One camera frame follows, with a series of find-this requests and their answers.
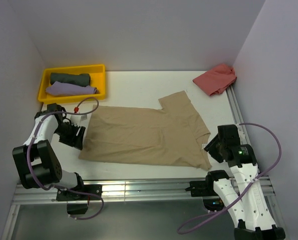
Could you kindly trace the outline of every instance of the purple folded cloth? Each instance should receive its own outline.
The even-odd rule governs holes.
[[[76,96],[98,93],[96,87],[77,86],[69,83],[62,83],[59,81],[56,81],[52,86],[47,87],[45,91],[53,96]]]

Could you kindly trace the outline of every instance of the folded clothing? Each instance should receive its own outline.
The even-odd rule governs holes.
[[[236,81],[233,67],[220,64],[193,80],[207,95],[221,94]]]
[[[80,87],[86,87],[90,85],[90,75],[88,73],[82,73],[80,75],[56,73],[52,72],[50,76],[50,83],[53,85],[55,82],[64,84],[74,84]]]
[[[77,86],[69,83],[56,81],[52,86],[46,88],[46,93],[53,96],[76,96],[97,94],[98,90],[92,86]]]
[[[159,99],[162,109],[99,106],[79,158],[95,162],[208,170],[210,132],[185,91]]]

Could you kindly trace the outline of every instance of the white table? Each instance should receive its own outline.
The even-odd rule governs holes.
[[[186,91],[193,106],[199,112],[211,132],[209,140],[217,134],[217,126],[233,124],[227,93],[208,97],[192,80],[203,71],[116,71],[107,72],[107,98],[100,101],[103,106],[137,107],[160,109],[158,99],[167,95]],[[92,109],[94,101],[80,106],[80,112]],[[61,104],[68,112],[73,112],[76,103]],[[81,122],[87,128],[88,119]],[[174,179],[204,178],[207,171],[193,167],[153,166],[139,164],[121,164],[94,162],[78,159],[79,150],[59,142],[54,135],[51,142],[62,169],[77,172],[84,180],[120,180],[120,179]],[[219,164],[209,156],[212,170],[227,170],[227,164]]]

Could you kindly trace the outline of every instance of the tan t-shirt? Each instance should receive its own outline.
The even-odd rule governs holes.
[[[210,169],[202,149],[210,132],[185,91],[159,102],[162,109],[99,106],[91,116],[79,158]]]

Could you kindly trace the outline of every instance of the plastic container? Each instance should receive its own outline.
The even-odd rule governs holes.
[[[52,96],[45,92],[45,89],[50,84],[51,73],[59,74],[89,74],[91,77],[90,86],[96,87],[99,90],[97,94],[90,95],[77,95],[77,96]],[[87,97],[96,97],[99,100],[105,99],[105,67],[103,64],[98,65],[86,65],[86,66],[69,66],[69,67],[57,67],[47,68],[43,72],[42,81],[39,90],[38,100],[45,104],[63,104],[63,103],[75,103],[80,102]]]

